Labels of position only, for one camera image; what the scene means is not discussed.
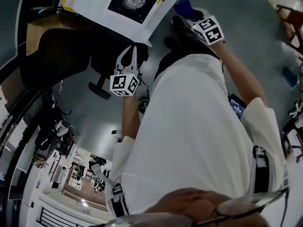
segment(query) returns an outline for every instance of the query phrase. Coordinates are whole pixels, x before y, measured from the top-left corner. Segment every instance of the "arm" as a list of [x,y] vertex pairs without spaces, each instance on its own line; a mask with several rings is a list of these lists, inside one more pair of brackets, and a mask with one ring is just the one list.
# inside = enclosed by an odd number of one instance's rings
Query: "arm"
[[222,42],[217,42],[211,47],[223,61],[246,105],[254,98],[260,97],[264,105],[268,107],[261,85],[243,63]]
[[135,139],[140,127],[136,96],[126,96],[123,101],[122,137]]

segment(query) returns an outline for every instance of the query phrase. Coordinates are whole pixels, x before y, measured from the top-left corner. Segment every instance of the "white shirt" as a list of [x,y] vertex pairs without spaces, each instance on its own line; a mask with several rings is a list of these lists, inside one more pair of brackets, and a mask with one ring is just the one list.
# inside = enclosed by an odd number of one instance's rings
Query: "white shirt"
[[267,151],[270,189],[280,187],[285,160],[274,111],[255,98],[240,121],[216,58],[189,55],[161,73],[155,85],[122,173],[130,214],[180,188],[232,198],[252,192],[255,145]]

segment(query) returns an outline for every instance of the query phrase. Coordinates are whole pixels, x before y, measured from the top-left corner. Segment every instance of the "person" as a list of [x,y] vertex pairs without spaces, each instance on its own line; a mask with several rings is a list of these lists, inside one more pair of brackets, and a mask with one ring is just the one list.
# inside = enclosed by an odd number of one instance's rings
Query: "person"
[[[221,203],[254,193],[254,146],[268,157],[268,191],[280,188],[285,159],[275,113],[252,73],[222,42],[205,45],[178,16],[173,24],[179,42],[159,65],[141,123],[136,97],[124,98],[120,148],[131,152],[121,187],[130,215],[168,212],[198,224]],[[240,120],[220,59],[247,105]],[[255,213],[220,226],[267,223]]]

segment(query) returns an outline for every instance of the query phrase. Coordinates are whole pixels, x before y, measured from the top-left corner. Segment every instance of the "cable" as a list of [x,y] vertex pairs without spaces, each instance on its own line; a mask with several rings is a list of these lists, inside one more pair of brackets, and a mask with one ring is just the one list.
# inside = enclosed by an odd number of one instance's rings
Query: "cable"
[[148,101],[150,101],[149,87],[148,87],[148,85],[145,84],[145,82],[143,81],[143,79],[141,79],[141,82],[146,86],[146,92],[147,92]]

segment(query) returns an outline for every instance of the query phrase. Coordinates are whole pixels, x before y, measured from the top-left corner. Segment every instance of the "office chair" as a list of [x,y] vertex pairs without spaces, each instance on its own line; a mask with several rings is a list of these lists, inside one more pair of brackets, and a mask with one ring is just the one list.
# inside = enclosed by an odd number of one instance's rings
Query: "office chair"
[[86,70],[94,46],[93,31],[50,29],[36,52],[24,58],[21,77],[28,90],[52,87],[61,80]]
[[[118,56],[130,45],[136,45],[138,49],[138,66],[148,58],[148,47],[145,44],[134,43],[132,40],[110,30],[103,28],[97,36],[98,43],[95,44],[91,55],[91,67],[101,74],[97,84],[89,83],[89,89],[99,97],[108,100],[111,94],[102,89],[106,79],[114,74]],[[131,63],[132,50],[123,57],[122,63],[125,66]]]

